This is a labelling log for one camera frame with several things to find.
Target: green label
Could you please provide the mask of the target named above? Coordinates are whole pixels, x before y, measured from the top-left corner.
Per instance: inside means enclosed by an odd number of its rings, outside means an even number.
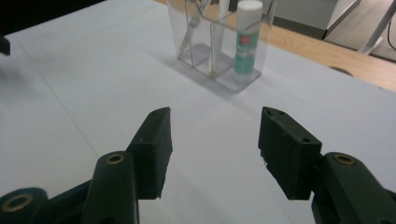
[[[251,74],[254,69],[259,33],[236,35],[236,53],[234,69],[237,74]]]

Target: transparent box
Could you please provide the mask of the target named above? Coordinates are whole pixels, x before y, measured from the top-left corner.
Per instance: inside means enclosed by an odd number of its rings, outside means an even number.
[[[244,89],[262,75],[276,8],[276,0],[256,1],[259,18],[241,27],[236,0],[225,12],[210,0],[167,0],[177,58],[231,91]]]

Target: glue stick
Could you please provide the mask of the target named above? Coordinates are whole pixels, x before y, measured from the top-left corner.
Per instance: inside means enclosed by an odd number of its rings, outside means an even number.
[[[249,82],[254,70],[256,48],[262,18],[262,2],[246,0],[238,3],[236,11],[236,53],[234,61],[236,82]]]

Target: white tabletop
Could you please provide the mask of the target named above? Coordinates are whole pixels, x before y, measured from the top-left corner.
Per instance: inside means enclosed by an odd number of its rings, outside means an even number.
[[[164,106],[174,152],[163,197],[140,202],[141,223],[314,223],[310,202],[287,201],[264,167],[264,105],[396,190],[393,92],[270,47],[262,77],[232,93],[176,59],[167,9],[153,1],[105,1],[7,38],[0,195],[40,187],[53,197],[90,179]]]

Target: glue stick cap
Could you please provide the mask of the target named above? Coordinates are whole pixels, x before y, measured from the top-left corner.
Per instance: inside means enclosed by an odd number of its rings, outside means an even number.
[[[257,32],[262,19],[262,2],[245,0],[238,3],[236,29],[239,31]]]

